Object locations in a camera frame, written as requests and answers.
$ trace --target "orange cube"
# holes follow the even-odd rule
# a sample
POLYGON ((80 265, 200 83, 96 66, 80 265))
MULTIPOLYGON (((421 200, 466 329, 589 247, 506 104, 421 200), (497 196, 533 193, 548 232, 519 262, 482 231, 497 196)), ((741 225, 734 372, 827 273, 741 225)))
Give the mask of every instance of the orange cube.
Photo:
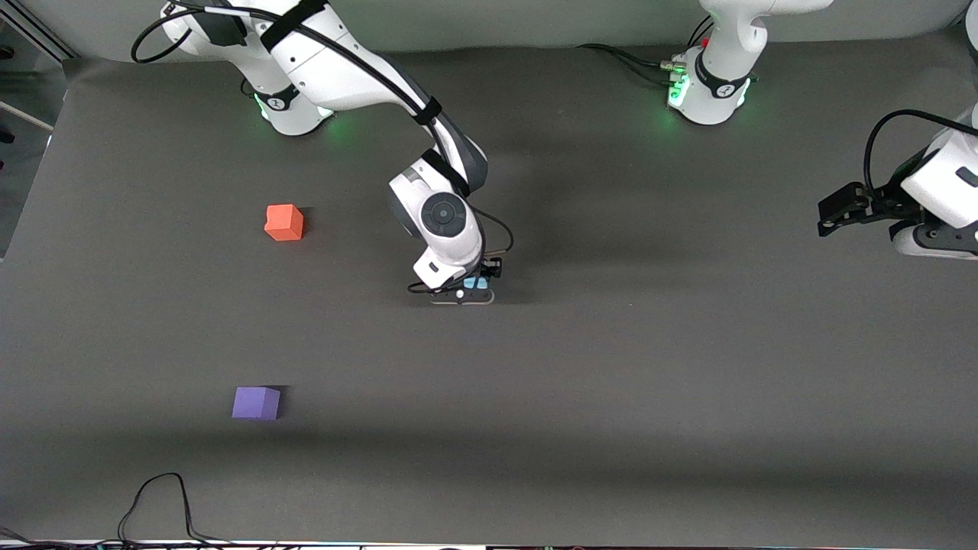
POLYGON ((298 241, 302 238, 302 212, 295 205, 270 205, 265 212, 265 233, 276 241, 298 241))

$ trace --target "gray wall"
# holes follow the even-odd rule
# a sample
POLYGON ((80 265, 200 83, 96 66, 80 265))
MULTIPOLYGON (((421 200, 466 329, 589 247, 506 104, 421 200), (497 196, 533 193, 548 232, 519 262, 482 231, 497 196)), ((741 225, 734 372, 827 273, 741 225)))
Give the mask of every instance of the gray wall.
MULTIPOLYGON (((128 61, 162 0, 22 0, 86 57, 128 61)), ((807 16, 772 18, 775 41, 893 38, 950 23, 969 0, 836 0, 807 16)), ((676 44, 704 13, 695 0, 334 0, 361 42, 383 51, 480 46, 676 44)), ((147 51, 160 48, 155 36, 147 51)), ((173 61, 186 60, 174 56, 173 61)))

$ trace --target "table surface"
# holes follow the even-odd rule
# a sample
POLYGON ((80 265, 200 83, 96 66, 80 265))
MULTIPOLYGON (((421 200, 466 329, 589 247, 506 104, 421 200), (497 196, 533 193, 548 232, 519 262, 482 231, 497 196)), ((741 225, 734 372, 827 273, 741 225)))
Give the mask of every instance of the table surface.
MULTIPOLYGON (((110 536, 176 470, 224 537, 978 546, 978 268, 815 226, 882 115, 973 104, 959 29, 773 45, 713 128, 600 53, 397 57, 490 157, 490 307, 404 292, 397 108, 285 138, 230 66, 68 67, 0 268, 0 524, 110 536), (230 418, 252 385, 281 420, 230 418)), ((894 122, 877 178, 936 131, 894 122)), ((173 485, 145 506, 181 535, 173 485)))

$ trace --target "cable connector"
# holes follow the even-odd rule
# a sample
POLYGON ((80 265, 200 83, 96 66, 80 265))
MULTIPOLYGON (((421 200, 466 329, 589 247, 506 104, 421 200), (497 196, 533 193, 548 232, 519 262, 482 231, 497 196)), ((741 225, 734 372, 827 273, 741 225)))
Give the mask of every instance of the cable connector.
POLYGON ((665 70, 666 72, 674 72, 676 74, 686 74, 687 65, 681 61, 663 61, 659 62, 659 68, 665 70))

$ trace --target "black velcro strap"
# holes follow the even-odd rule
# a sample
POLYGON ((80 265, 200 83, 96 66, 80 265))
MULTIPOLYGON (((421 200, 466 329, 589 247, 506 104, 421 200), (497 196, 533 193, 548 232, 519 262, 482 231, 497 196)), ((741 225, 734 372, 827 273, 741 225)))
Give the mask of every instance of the black velcro strap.
POLYGON ((442 159, 441 155, 438 155, 435 150, 428 149, 425 151, 424 155, 422 155, 422 160, 430 164, 431 167, 434 168, 439 174, 445 176, 445 179, 452 184, 452 189, 454 189, 455 192, 461 195, 463 198, 466 198, 472 194, 466 179, 463 178, 459 172, 455 171, 455 168, 453 168, 448 162, 442 159))
POLYGON ((412 118, 421 126, 428 126, 438 115, 441 115, 441 104, 438 103, 438 100, 430 98, 428 99, 428 104, 424 106, 424 109, 417 115, 412 116, 412 118))
POLYGON ((261 35, 261 45, 271 52, 290 32, 302 26, 305 20, 322 12, 329 3, 330 0, 299 0, 298 4, 285 12, 261 35))

